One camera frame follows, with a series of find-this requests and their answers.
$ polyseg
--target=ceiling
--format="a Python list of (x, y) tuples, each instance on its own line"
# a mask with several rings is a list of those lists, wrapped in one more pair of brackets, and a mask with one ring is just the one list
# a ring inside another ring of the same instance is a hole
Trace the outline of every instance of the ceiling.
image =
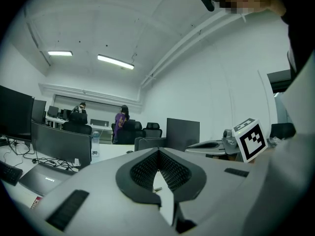
[[(51, 67), (137, 87), (176, 43), (214, 15), (200, 0), (30, 0), (25, 11), (39, 50), (73, 52), (47, 55)], [(135, 68), (99, 61), (98, 54)]]

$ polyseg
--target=black keyboard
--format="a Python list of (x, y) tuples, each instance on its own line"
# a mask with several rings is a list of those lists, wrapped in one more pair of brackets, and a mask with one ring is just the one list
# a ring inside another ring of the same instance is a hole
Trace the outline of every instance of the black keyboard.
[(15, 186), (22, 173), (23, 171), (21, 169), (12, 167), (11, 165), (0, 161), (0, 179), (3, 181)]

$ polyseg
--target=ceiling light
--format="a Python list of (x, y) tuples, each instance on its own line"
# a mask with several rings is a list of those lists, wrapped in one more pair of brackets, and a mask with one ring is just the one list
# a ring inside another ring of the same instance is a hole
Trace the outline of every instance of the ceiling light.
[(48, 54), (50, 56), (72, 56), (72, 52), (70, 51), (51, 51)]
[(108, 63), (115, 64), (115, 65), (119, 65), (119, 66), (122, 66), (124, 68), (131, 69), (131, 70), (134, 68), (134, 65), (132, 65), (132, 64), (128, 64), (128, 63), (122, 62), (120, 60), (113, 59), (113, 58), (110, 58), (110, 57), (106, 57), (106, 56), (103, 56), (103, 55), (100, 55), (100, 54), (97, 55), (97, 59), (101, 60), (101, 61), (108, 62)]

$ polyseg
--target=plastic bottle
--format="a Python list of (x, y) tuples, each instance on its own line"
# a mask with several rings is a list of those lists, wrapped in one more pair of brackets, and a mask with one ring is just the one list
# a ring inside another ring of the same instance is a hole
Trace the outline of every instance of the plastic bottle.
[(92, 157), (99, 156), (99, 137), (100, 134), (94, 131), (92, 134)]

